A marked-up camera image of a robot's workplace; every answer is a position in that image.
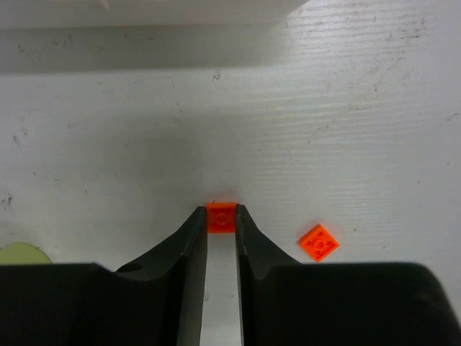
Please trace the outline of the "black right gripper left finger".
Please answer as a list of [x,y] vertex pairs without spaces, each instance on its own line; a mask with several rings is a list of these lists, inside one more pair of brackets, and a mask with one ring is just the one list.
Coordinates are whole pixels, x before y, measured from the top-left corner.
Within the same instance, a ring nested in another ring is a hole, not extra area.
[[207,263],[207,212],[116,271],[116,345],[198,345]]

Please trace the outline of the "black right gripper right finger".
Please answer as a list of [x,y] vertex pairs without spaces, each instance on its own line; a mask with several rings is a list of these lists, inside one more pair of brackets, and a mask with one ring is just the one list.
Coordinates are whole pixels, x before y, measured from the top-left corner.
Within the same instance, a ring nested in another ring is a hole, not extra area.
[[244,345],[304,345],[295,318],[279,309],[302,262],[264,235],[245,205],[236,207],[236,256]]

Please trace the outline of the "small orange square lego plate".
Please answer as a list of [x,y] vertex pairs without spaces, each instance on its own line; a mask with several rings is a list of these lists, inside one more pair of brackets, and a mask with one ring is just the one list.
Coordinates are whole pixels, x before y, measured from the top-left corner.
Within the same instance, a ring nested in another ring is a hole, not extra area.
[[207,232],[233,234],[236,231],[236,203],[208,203]]

